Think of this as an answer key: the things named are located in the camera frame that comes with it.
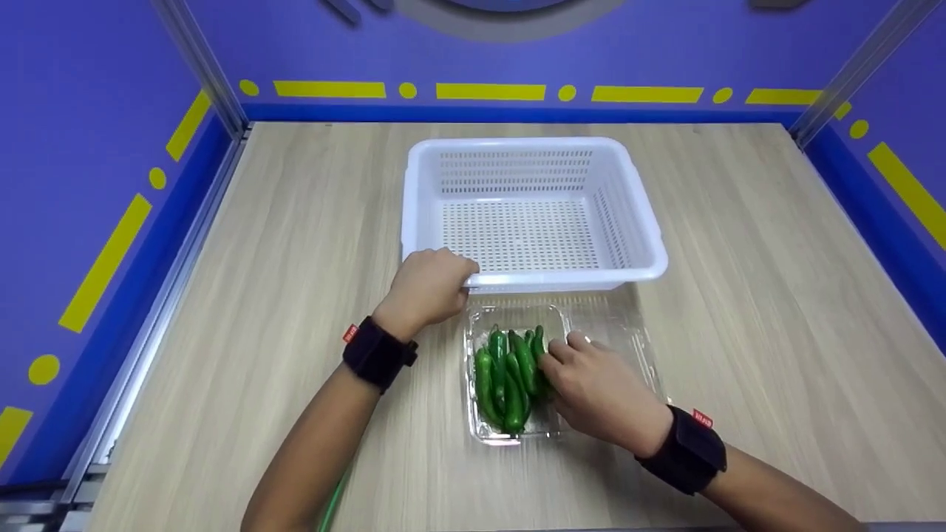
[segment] chili pepper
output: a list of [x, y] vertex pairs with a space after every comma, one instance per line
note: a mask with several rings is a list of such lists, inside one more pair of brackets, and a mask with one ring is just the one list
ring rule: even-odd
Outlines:
[[525, 392], [518, 389], [512, 372], [506, 372], [506, 415], [502, 427], [508, 434], [521, 434], [526, 420], [522, 409], [522, 396]]
[[551, 392], [552, 383], [549, 382], [549, 378], [545, 376], [545, 373], [538, 368], [538, 360], [545, 355], [545, 342], [542, 340], [542, 335], [544, 333], [542, 326], [535, 327], [535, 336], [533, 336], [533, 342], [531, 345], [533, 360], [535, 361], [535, 390], [536, 396], [540, 398], [547, 398]]
[[513, 345], [513, 352], [519, 362], [521, 385], [530, 396], [536, 396], [538, 390], [535, 388], [535, 358], [529, 352], [529, 346], [514, 330], [509, 331], [509, 342]]
[[493, 358], [485, 347], [480, 347], [474, 359], [476, 372], [476, 403], [483, 419], [497, 430], [502, 430], [502, 417], [497, 414], [493, 404]]
[[489, 333], [489, 354], [493, 357], [493, 364], [496, 367], [493, 374], [493, 403], [504, 414], [506, 413], [505, 355], [508, 350], [509, 344], [505, 333], [499, 330], [498, 325], [494, 325]]
[[519, 369], [519, 360], [517, 359], [516, 355], [512, 353], [506, 353], [506, 370], [510, 375], [513, 376], [513, 380], [516, 381], [517, 391], [519, 392], [519, 396], [522, 398], [522, 424], [524, 426], [526, 421], [529, 420], [529, 414], [532, 413], [532, 398], [529, 397], [529, 393], [522, 384], [522, 374]]

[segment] green cable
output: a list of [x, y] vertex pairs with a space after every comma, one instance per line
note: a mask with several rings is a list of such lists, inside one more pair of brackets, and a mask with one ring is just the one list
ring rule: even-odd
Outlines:
[[322, 516], [322, 523], [319, 524], [319, 532], [328, 532], [332, 527], [332, 517], [335, 516], [335, 507], [339, 503], [342, 492], [345, 491], [345, 483], [348, 482], [349, 472], [351, 472], [351, 468], [345, 470], [345, 474], [342, 475], [339, 483], [335, 485], [335, 492], [332, 493], [332, 498], [328, 500], [328, 507], [325, 509], [325, 514]]

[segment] clear plastic container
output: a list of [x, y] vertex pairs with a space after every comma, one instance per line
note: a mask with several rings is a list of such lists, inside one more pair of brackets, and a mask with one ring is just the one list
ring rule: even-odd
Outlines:
[[555, 305], [493, 305], [470, 306], [467, 310], [467, 324], [464, 335], [463, 385], [466, 395], [466, 413], [470, 433], [473, 437], [489, 445], [510, 445], [519, 443], [520, 438], [549, 437], [561, 434], [566, 427], [565, 421], [555, 413], [548, 402], [537, 401], [532, 414], [526, 421], [525, 430], [519, 435], [504, 434], [496, 431], [484, 421], [476, 404], [476, 385], [474, 355], [478, 348], [485, 346], [494, 325], [504, 331], [514, 330], [524, 336], [528, 329], [541, 325], [545, 329], [546, 345], [550, 338], [562, 338], [569, 330], [568, 322]]
[[546, 345], [553, 338], [565, 338], [579, 329], [588, 337], [610, 346], [627, 357], [639, 370], [641, 380], [661, 400], [666, 400], [647, 331], [640, 315], [637, 288], [625, 285], [610, 292], [549, 293], [530, 295], [476, 296], [467, 307], [464, 323], [464, 363], [461, 388], [470, 434], [487, 445], [518, 445], [525, 441], [550, 438], [570, 431], [568, 423], [548, 403], [538, 403], [519, 435], [504, 434], [486, 423], [476, 402], [474, 356], [486, 345], [490, 329], [499, 325], [524, 334], [541, 325]]

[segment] black wristband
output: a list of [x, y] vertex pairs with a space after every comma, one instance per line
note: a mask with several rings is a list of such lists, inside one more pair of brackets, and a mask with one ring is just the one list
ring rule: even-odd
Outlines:
[[359, 379], [377, 386], [383, 395], [401, 367], [411, 366], [417, 360], [416, 351], [416, 342], [401, 344], [368, 316], [345, 347], [342, 360]]
[[693, 495], [706, 489], [716, 473], [726, 470], [726, 444], [686, 412], [675, 406], [668, 408], [674, 414], [674, 424], [666, 441], [657, 454], [637, 460], [655, 477]]

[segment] white plastic basket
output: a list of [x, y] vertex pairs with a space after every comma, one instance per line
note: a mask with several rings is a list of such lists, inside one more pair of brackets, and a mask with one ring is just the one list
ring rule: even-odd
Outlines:
[[661, 276], [667, 251], [627, 149], [603, 137], [419, 142], [404, 179], [402, 259], [473, 258], [473, 293], [610, 290]]

